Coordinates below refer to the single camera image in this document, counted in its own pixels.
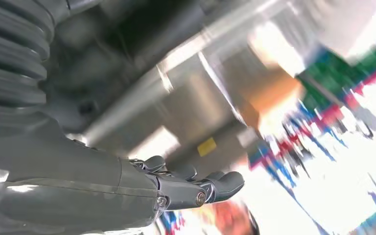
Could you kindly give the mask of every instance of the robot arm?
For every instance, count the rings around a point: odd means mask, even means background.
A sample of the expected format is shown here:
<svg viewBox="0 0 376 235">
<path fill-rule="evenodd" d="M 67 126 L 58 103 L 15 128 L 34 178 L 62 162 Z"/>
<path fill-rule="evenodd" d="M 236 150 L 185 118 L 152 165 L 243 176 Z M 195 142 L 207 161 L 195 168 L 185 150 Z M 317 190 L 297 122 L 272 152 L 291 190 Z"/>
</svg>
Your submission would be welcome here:
<svg viewBox="0 0 376 235">
<path fill-rule="evenodd" d="M 194 181 L 65 137 L 39 112 L 55 25 L 87 0 L 0 0 L 0 234 L 71 235 L 151 224 L 163 210 L 225 200 L 241 175 Z"/>
</svg>

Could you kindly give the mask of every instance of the bright light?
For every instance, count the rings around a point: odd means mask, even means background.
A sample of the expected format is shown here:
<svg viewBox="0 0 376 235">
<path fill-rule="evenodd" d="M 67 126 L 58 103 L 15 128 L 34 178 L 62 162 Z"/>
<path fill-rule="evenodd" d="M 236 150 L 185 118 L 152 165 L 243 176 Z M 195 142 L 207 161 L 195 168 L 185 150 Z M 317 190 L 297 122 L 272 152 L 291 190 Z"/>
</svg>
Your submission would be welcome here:
<svg viewBox="0 0 376 235">
<path fill-rule="evenodd" d="M 180 144 L 176 136 L 164 126 L 161 126 L 138 147 L 133 149 L 128 158 L 147 160 L 156 155 L 165 157 L 179 146 Z"/>
<path fill-rule="evenodd" d="M 250 36 L 249 45 L 266 66 L 279 65 L 291 76 L 305 70 L 302 57 L 272 22 L 258 26 Z"/>
<path fill-rule="evenodd" d="M 81 134 L 67 134 L 66 137 L 69 138 L 70 140 L 80 141 L 86 146 L 88 146 L 89 142 L 87 141 L 86 137 Z"/>
<path fill-rule="evenodd" d="M 258 8 L 256 8 L 255 13 L 261 13 L 265 10 L 267 10 L 269 7 L 271 7 L 273 4 L 275 4 L 278 0 L 269 0 L 260 5 Z"/>
<path fill-rule="evenodd" d="M 142 232 L 142 230 L 140 228 L 136 228 L 136 229 L 126 229 L 122 231 L 107 231 L 107 232 L 104 232 L 104 234 L 105 235 L 135 235 L 135 234 L 139 234 L 140 232 Z"/>
<path fill-rule="evenodd" d="M 172 86 L 172 83 L 168 77 L 168 74 L 166 72 L 163 73 L 161 69 L 159 68 L 159 66 L 156 66 L 156 69 L 158 70 L 159 76 L 161 77 L 163 86 L 170 93 L 172 90 L 174 90 L 174 87 Z"/>
<path fill-rule="evenodd" d="M 29 192 L 34 190 L 38 185 L 19 185 L 19 186 L 9 186 L 8 188 L 15 192 Z"/>
</svg>

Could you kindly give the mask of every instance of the yellow label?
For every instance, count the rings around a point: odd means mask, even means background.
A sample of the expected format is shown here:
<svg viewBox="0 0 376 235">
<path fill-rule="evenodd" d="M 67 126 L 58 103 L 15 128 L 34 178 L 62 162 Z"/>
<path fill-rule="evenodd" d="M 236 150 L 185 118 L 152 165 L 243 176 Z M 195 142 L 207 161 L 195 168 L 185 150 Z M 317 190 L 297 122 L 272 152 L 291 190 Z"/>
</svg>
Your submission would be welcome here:
<svg viewBox="0 0 376 235">
<path fill-rule="evenodd" d="M 212 137 L 204 141 L 202 144 L 200 144 L 197 147 L 198 153 L 200 154 L 201 157 L 204 157 L 205 155 L 209 154 L 215 148 L 217 148 L 217 144 L 215 143 Z"/>
</svg>

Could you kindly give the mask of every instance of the screw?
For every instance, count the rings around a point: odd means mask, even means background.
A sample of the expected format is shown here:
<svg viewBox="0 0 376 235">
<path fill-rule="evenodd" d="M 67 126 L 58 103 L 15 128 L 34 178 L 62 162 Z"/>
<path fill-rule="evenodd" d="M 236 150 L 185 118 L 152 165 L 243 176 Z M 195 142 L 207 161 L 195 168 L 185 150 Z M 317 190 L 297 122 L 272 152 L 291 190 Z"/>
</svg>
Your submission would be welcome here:
<svg viewBox="0 0 376 235">
<path fill-rule="evenodd" d="M 157 203 L 158 203 L 158 206 L 160 206 L 160 207 L 166 206 L 166 198 L 158 197 Z"/>
<path fill-rule="evenodd" d="M 206 196 L 205 196 L 205 193 L 204 192 L 199 192 L 196 199 L 195 199 L 195 203 L 198 205 L 198 206 L 202 206 L 204 203 L 205 203 L 205 200 L 206 200 Z"/>
</svg>

